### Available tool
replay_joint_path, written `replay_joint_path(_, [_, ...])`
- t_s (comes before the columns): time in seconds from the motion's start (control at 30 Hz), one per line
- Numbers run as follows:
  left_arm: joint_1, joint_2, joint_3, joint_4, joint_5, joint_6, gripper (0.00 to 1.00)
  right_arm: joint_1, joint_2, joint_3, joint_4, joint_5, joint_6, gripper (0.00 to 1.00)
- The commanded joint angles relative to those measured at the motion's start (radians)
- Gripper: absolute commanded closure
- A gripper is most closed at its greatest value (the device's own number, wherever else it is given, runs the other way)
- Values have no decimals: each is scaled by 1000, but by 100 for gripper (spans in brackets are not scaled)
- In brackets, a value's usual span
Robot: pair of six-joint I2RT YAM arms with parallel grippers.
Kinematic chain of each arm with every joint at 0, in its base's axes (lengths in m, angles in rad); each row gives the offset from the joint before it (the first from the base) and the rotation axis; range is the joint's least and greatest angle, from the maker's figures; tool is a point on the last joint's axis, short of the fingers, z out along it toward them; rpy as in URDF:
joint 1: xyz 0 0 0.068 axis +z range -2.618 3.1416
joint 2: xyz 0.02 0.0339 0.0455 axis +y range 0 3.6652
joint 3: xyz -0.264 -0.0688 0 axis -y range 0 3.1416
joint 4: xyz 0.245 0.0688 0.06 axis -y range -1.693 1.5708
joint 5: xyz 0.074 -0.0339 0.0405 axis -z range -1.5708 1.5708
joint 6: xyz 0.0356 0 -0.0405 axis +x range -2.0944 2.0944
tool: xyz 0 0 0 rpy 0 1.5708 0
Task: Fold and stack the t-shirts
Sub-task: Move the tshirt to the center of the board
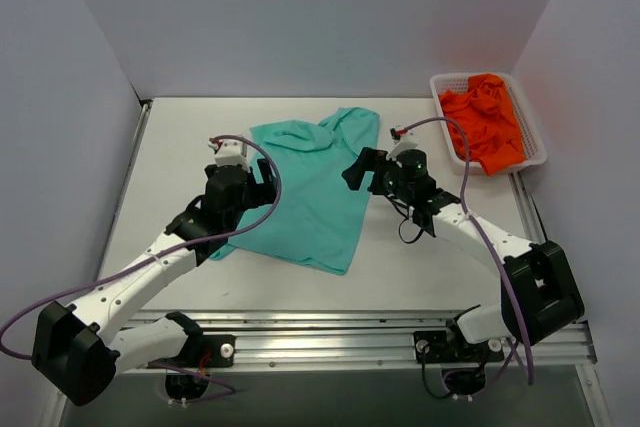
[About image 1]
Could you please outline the teal t-shirt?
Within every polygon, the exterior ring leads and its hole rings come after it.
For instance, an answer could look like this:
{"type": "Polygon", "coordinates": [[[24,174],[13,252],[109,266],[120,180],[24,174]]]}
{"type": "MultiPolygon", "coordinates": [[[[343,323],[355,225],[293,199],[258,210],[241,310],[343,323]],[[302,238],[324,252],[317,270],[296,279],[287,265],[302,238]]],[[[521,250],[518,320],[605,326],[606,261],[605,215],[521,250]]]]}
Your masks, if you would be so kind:
{"type": "Polygon", "coordinates": [[[363,148],[377,146],[379,130],[379,115],[364,108],[340,108],[317,124],[287,120],[252,127],[252,140],[282,176],[281,200],[261,226],[230,238],[211,259],[244,250],[346,274],[369,194],[350,190],[342,172],[363,148]]]}

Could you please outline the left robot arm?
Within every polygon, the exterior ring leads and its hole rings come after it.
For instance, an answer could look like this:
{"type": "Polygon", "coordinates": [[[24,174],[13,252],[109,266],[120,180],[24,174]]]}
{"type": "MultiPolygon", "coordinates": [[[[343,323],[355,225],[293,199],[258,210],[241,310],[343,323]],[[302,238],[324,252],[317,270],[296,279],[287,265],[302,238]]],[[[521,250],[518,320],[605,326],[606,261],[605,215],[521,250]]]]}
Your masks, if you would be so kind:
{"type": "Polygon", "coordinates": [[[68,305],[53,300],[39,313],[32,365],[74,405],[102,394],[119,374],[155,361],[198,364],[209,352],[202,328],[180,312],[132,329],[125,324],[174,280],[242,233],[244,213],[274,207],[281,180],[272,160],[258,168],[206,168],[204,194],[194,198],[156,240],[121,272],[92,284],[68,305]]]}

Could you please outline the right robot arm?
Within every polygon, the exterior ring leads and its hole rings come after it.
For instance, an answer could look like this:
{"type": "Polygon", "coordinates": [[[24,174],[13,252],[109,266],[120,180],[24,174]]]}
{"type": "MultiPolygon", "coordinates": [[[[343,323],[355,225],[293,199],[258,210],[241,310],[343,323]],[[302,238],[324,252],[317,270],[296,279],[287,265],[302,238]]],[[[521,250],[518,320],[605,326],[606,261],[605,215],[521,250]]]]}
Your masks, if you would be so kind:
{"type": "Polygon", "coordinates": [[[456,245],[498,276],[499,303],[459,315],[445,333],[444,347],[453,358],[467,359],[480,343],[498,337],[534,345],[584,315],[561,246],[517,237],[464,210],[461,198],[429,175],[425,152],[409,149],[390,159],[383,150],[364,148],[342,177],[357,191],[367,173],[371,194],[400,201],[422,231],[456,245]]]}

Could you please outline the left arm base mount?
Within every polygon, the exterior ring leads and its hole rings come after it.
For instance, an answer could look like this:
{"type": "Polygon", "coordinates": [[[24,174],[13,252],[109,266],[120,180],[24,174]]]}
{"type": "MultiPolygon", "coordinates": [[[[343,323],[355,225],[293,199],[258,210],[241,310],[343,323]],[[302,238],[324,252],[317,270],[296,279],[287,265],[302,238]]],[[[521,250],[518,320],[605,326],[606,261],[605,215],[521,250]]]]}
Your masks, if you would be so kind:
{"type": "MultiPolygon", "coordinates": [[[[236,337],[230,334],[202,334],[190,337],[181,351],[162,362],[172,367],[191,369],[207,375],[211,368],[229,368],[234,365],[236,337]]],[[[175,371],[165,377],[165,391],[178,401],[205,398],[210,382],[175,371]]]]}

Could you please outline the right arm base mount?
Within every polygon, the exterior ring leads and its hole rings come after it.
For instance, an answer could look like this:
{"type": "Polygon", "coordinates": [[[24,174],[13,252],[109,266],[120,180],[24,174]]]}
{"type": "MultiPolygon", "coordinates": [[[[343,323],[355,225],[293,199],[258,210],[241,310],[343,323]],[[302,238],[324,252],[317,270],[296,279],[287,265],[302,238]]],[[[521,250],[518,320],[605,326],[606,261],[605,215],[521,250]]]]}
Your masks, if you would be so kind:
{"type": "Polygon", "coordinates": [[[505,360],[501,342],[491,347],[490,341],[477,345],[458,344],[446,330],[415,331],[414,354],[421,369],[421,382],[434,400],[471,401],[488,386],[486,367],[505,360]],[[427,380],[427,367],[440,365],[442,391],[436,392],[427,380]]]}

